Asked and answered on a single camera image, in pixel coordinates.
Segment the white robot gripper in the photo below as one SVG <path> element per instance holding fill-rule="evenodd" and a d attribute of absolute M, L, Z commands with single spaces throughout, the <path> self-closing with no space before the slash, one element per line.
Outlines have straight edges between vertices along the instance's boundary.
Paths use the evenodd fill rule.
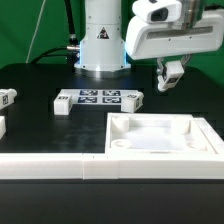
<path fill-rule="evenodd" d="M 203 0 L 136 0 L 127 28 L 127 54 L 134 60 L 158 58 L 156 73 L 162 83 L 160 57 L 183 55 L 185 69 L 191 54 L 218 50 L 224 40 L 224 9 L 203 6 Z"/>

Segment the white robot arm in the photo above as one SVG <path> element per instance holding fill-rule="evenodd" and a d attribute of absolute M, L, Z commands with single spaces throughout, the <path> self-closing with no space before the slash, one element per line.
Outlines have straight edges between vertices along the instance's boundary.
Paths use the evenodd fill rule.
<path fill-rule="evenodd" d="M 205 0 L 136 0 L 121 37 L 121 0 L 85 0 L 86 31 L 77 68 L 95 77 L 129 67 L 127 58 L 157 60 L 158 89 L 174 87 L 195 53 L 224 41 L 224 9 Z"/>

